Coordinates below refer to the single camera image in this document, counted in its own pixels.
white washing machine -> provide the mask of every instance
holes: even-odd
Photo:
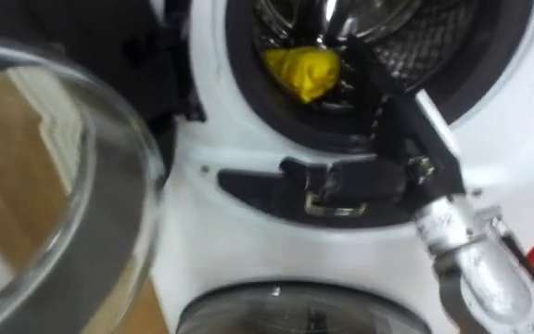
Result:
[[[292,197],[281,200],[284,158],[327,164],[373,152],[358,130],[299,116],[273,90],[252,45],[253,4],[193,0],[190,8],[206,120],[178,120],[164,188],[153,279],[171,333],[458,333],[403,216],[314,218],[289,211]],[[451,124],[473,204],[500,206],[529,249],[534,1],[477,5],[463,45],[426,90]]]

yellow rag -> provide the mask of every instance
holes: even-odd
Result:
[[[274,49],[263,56],[272,73],[304,103],[318,98],[337,82],[339,56],[316,47]]]

washing machine door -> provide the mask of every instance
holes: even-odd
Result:
[[[193,302],[177,334],[425,334],[400,305],[363,291],[308,283],[252,284]]]
[[[163,171],[104,83],[0,40],[0,333],[114,332],[147,278]]]

washing machine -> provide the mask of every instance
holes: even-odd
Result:
[[[261,61],[261,45],[286,35],[295,24],[290,4],[299,3],[191,1],[185,34],[198,117],[176,122],[152,272],[170,331],[458,333],[426,248],[395,202],[331,207],[282,169],[285,161],[305,170],[375,159],[366,119],[378,107],[368,89],[301,106]],[[469,199],[480,211],[497,210],[528,250],[534,1],[388,3],[395,23],[362,26],[356,11],[339,30],[369,43],[426,26],[418,16],[443,22],[436,36],[458,45],[423,89],[450,125]],[[159,17],[163,6],[154,3]],[[378,51],[385,58],[384,47]],[[365,114],[346,112],[346,104]]]

metal clamp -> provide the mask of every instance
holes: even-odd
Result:
[[[355,208],[330,208],[318,204],[319,197],[308,193],[304,201],[304,211],[314,216],[358,217],[366,212],[367,204],[362,203]]]

